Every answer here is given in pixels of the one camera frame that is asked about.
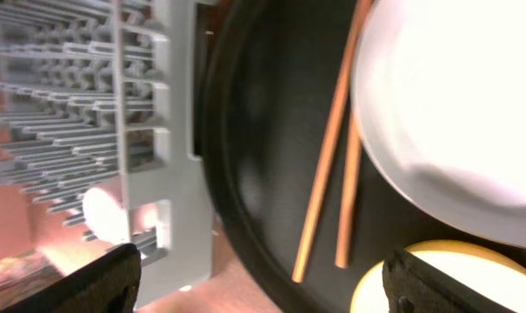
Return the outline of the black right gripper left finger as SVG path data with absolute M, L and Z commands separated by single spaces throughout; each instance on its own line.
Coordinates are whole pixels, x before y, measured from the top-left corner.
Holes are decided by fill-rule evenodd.
M 141 254 L 133 243 L 115 249 L 2 313 L 133 313 Z

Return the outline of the pink cup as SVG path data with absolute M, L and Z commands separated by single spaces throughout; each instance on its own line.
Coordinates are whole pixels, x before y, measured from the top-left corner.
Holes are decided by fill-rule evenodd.
M 83 195 L 82 205 L 85 223 L 99 240 L 114 245 L 125 241 L 127 214 L 119 187 L 90 188 Z

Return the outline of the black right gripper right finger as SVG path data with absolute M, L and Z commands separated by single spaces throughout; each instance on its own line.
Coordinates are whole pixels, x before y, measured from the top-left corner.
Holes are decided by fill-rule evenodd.
M 384 260 L 382 280 L 390 313 L 511 313 L 407 250 Z

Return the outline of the yellow bowl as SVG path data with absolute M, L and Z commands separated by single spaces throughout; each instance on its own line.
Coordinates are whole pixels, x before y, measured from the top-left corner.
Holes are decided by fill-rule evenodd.
M 407 251 L 488 299 L 515 312 L 526 312 L 526 269 L 516 261 L 473 243 L 432 240 Z M 387 312 L 383 263 L 377 263 L 359 281 L 350 312 Z

